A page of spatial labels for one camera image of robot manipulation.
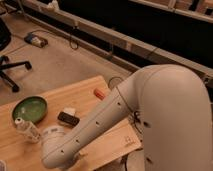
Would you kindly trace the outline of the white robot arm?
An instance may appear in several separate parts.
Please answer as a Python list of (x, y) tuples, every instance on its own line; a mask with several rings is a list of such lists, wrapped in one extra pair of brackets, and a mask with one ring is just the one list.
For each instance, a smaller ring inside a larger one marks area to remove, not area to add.
[(135, 111), (141, 114), (145, 171), (213, 171), (207, 88), (193, 71), (171, 64), (139, 69), (69, 133), (44, 140), (43, 165), (70, 167), (82, 148)]

